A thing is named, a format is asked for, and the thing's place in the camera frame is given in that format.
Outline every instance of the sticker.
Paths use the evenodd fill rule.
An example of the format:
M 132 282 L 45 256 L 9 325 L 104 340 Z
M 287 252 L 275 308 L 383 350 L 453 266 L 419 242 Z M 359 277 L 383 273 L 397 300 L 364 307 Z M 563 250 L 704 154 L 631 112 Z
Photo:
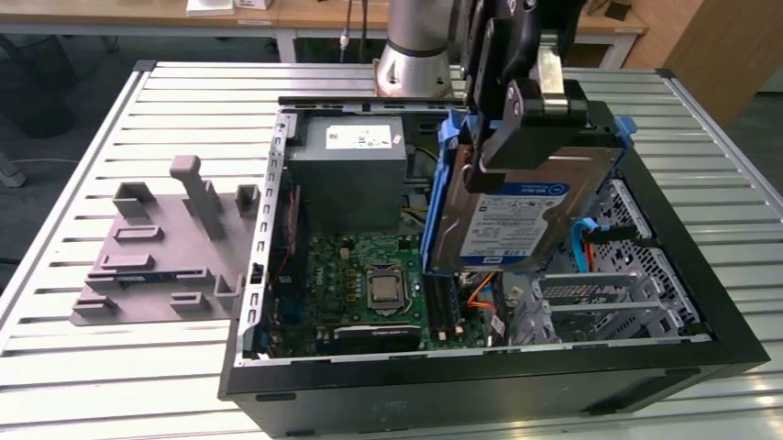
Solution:
M 492 326 L 499 335 L 505 334 L 505 323 L 503 323 L 500 318 L 497 318 L 497 315 L 492 316 L 492 322 L 489 323 L 489 325 Z
M 329 126 L 327 149 L 389 149 L 391 126 Z
M 269 20 L 236 20 L 236 24 L 251 26 L 271 26 L 272 22 Z
M 512 264 L 527 258 L 548 223 L 544 213 L 563 203 L 564 183 L 505 183 L 481 194 L 469 222 L 460 258 L 471 265 Z
M 135 277 L 117 277 L 116 278 L 117 281 L 147 281 L 147 279 L 141 276 L 135 276 Z

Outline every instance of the chair leg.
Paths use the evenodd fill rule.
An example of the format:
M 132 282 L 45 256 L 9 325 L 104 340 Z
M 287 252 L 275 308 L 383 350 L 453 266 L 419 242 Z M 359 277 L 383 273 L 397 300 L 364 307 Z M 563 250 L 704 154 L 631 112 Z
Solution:
M 100 40 L 103 41 L 103 45 L 107 48 L 108 52 L 116 52 L 120 49 L 120 45 L 117 44 L 120 41 L 119 37 L 109 37 L 107 35 L 101 35 Z

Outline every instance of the floor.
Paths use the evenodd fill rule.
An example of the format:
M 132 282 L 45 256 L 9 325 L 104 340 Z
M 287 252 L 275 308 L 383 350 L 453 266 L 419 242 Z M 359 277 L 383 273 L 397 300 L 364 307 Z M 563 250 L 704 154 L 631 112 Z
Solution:
M 277 61 L 273 44 L 265 38 L 132 38 L 119 40 L 120 50 L 107 52 L 97 37 L 61 38 L 78 84 L 65 91 L 68 106 L 76 116 L 74 126 L 61 136 L 33 140 L 0 116 L 0 149 L 12 160 L 58 159 L 77 161 L 109 111 L 136 60 L 163 61 Z M 348 59 L 356 57 L 355 48 Z M 377 57 L 383 44 L 368 52 Z M 329 61 L 336 57 L 336 41 L 317 47 L 301 46 L 300 58 Z M 779 191 L 783 190 L 783 94 L 760 94 L 728 130 Z M 25 161 L 17 163 L 28 183 L 20 189 L 0 186 L 0 258 L 20 259 L 42 225 L 74 162 Z M 0 264 L 0 291 L 8 284 L 13 266 Z

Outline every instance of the motherboard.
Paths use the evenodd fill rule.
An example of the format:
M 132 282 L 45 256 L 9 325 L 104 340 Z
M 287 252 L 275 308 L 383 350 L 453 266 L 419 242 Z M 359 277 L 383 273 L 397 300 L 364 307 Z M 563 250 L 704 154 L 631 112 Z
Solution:
M 329 355 L 340 337 L 353 341 L 348 354 L 483 347 L 479 313 L 448 317 L 455 333 L 431 328 L 440 304 L 428 302 L 435 277 L 421 273 L 419 249 L 416 235 L 309 237 L 304 296 L 277 304 L 280 356 Z

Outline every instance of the desk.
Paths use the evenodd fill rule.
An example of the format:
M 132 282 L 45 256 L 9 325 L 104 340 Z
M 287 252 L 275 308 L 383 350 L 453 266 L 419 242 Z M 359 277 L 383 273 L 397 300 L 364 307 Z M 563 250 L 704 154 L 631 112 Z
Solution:
M 353 37 L 361 28 L 361 3 L 353 0 Z M 4 0 L 0 33 L 62 35 L 160 35 L 273 37 L 280 61 L 296 62 L 296 38 L 337 39 L 345 25 L 347 0 L 275 0 L 268 10 L 237 9 L 232 16 L 185 16 L 185 0 Z M 371 0 L 367 36 L 385 39 L 388 1 Z M 625 21 L 599 12 L 583 16 L 576 43 L 608 45 L 600 67 L 620 68 L 636 37 L 647 30 L 632 14 Z
M 565 76 L 619 116 L 633 117 L 635 149 L 772 361 L 621 417 L 372 438 L 779 438 L 780 196 L 677 81 L 653 71 L 567 70 Z M 263 184 L 277 96 L 371 96 L 372 78 L 369 65 L 333 64 L 161 62 L 153 71 L 132 73 L 0 296 L 4 440 L 267 438 L 233 404 L 215 397 L 228 321 L 74 327 L 66 318 L 111 228 L 119 183 L 144 181 L 155 193 L 181 193 L 168 177 L 169 160 L 197 154 L 201 175 L 219 192 Z M 463 83 L 453 86 L 460 93 Z

